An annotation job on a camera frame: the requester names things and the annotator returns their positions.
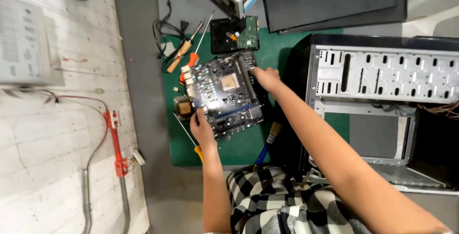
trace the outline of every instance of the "ram slot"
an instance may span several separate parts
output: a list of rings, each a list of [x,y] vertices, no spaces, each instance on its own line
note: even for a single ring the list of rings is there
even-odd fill
[[[246,88],[247,88],[247,91],[249,92],[250,99],[254,101],[257,99],[257,96],[255,95],[255,91],[253,90],[252,84],[250,83],[250,77],[246,69],[246,62],[244,60],[244,57],[238,56],[237,61],[240,67],[240,71],[242,72],[242,77],[244,78],[244,82],[246,83]]]

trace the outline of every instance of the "motherboard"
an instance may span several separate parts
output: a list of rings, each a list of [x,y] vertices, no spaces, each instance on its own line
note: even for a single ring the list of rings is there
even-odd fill
[[[267,92],[249,74],[256,66],[253,52],[242,51],[202,65],[182,67],[192,105],[203,109],[215,139],[264,120],[270,102]]]

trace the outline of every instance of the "black and white checkered shirt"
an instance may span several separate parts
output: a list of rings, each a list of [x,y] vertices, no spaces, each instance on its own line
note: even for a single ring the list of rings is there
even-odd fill
[[[233,233],[370,233],[330,186],[298,183],[281,168],[233,172],[226,184]]]

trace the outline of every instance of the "screwdriver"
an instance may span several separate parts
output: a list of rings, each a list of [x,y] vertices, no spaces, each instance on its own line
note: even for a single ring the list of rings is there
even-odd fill
[[[185,43],[183,43],[182,47],[177,52],[177,55],[175,55],[175,60],[168,67],[169,73],[172,73],[175,70],[179,62],[182,60],[182,57],[188,52],[188,49],[190,49],[191,47],[192,40],[194,39],[194,37],[196,36],[196,34],[199,32],[199,30],[202,28],[203,25],[204,23],[200,22],[196,30],[193,32],[193,35],[191,36],[191,38],[188,41],[185,41]]]
[[[202,150],[201,150],[201,147],[199,145],[196,145],[196,143],[194,142],[194,140],[192,139],[192,137],[190,136],[190,134],[188,133],[188,131],[186,130],[185,126],[183,126],[182,122],[180,121],[179,117],[177,116],[177,114],[175,114],[175,112],[172,112],[175,116],[175,118],[177,119],[177,121],[180,123],[180,125],[182,126],[183,130],[185,130],[186,134],[188,135],[188,137],[190,138],[191,142],[194,144],[195,146],[195,152],[199,155],[199,158],[201,159],[201,163],[203,162],[203,157],[202,157]]]
[[[201,40],[199,41],[199,44],[198,44],[198,47],[196,48],[196,51],[192,52],[190,54],[190,61],[188,61],[188,63],[186,64],[187,66],[194,66],[198,63],[199,61],[199,56],[198,56],[198,49],[199,49],[199,46],[201,45],[201,42],[202,42],[202,39],[204,38],[204,35],[206,34],[207,32],[207,28],[209,28],[209,24],[210,24],[210,21],[212,20],[212,17],[213,17],[213,14],[215,13],[215,10],[212,11],[212,14],[210,15],[210,18],[209,18],[209,21],[207,22],[207,26],[206,28],[204,29],[204,31],[202,32],[202,36],[201,36]],[[183,77],[183,72],[180,74],[180,84],[181,85],[184,85],[185,84],[185,78]]]

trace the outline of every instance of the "gray floor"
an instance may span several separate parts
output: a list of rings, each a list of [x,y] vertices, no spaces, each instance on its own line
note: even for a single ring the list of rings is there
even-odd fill
[[[116,5],[137,142],[147,161],[142,172],[151,233],[202,233],[202,171],[174,168],[169,157],[161,64],[152,35],[158,0],[116,0]],[[386,25],[345,32],[396,35],[399,29],[400,25]],[[459,198],[407,196],[459,231]]]

